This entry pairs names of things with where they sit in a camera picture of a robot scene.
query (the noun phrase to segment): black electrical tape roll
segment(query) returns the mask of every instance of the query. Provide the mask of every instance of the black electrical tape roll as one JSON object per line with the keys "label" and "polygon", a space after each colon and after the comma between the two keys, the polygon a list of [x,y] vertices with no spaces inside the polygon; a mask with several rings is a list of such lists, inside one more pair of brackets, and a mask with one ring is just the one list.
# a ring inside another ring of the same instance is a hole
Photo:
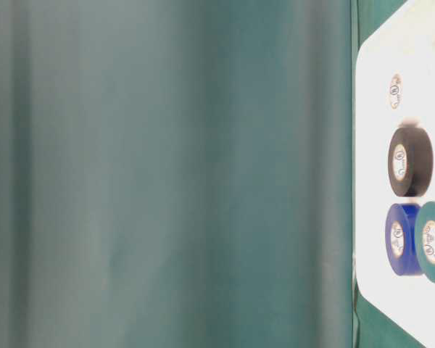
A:
{"label": "black electrical tape roll", "polygon": [[430,184],[434,155],[422,128],[398,128],[389,147],[389,180],[400,197],[422,196]]}

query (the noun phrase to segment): green electrical tape roll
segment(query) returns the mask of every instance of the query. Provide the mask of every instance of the green electrical tape roll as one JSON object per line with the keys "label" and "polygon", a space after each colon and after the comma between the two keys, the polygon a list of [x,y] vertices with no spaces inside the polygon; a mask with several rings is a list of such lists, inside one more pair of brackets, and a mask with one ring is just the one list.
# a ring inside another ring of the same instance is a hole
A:
{"label": "green electrical tape roll", "polygon": [[425,203],[419,210],[414,243],[420,268],[435,283],[435,202]]}

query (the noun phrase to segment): electrical tape roll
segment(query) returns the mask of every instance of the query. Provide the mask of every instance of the electrical tape roll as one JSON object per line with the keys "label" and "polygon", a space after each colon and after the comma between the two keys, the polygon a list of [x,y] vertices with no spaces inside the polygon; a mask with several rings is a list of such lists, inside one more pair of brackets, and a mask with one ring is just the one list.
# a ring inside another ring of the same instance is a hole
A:
{"label": "electrical tape roll", "polygon": [[419,210],[414,243],[420,268],[435,283],[435,202],[425,203]]}
{"label": "electrical tape roll", "polygon": [[391,268],[399,276],[422,274],[414,244],[414,224],[418,211],[418,204],[393,204],[386,216],[386,253]]}
{"label": "electrical tape roll", "polygon": [[434,156],[427,132],[422,128],[398,128],[389,147],[389,180],[400,197],[422,196],[430,184]]}

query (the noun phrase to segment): green background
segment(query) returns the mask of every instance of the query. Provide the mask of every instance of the green background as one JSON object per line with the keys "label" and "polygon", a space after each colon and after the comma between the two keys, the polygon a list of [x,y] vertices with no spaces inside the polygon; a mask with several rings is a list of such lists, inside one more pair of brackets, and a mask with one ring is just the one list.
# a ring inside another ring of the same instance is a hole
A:
{"label": "green background", "polygon": [[379,3],[0,0],[0,347],[350,347]]}

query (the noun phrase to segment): green backdrop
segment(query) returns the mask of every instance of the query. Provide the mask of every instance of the green backdrop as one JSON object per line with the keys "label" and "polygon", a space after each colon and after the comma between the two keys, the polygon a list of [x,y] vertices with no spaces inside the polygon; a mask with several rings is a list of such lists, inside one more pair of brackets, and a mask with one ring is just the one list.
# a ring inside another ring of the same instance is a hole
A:
{"label": "green backdrop", "polygon": [[0,347],[350,347],[350,6],[0,0]]}

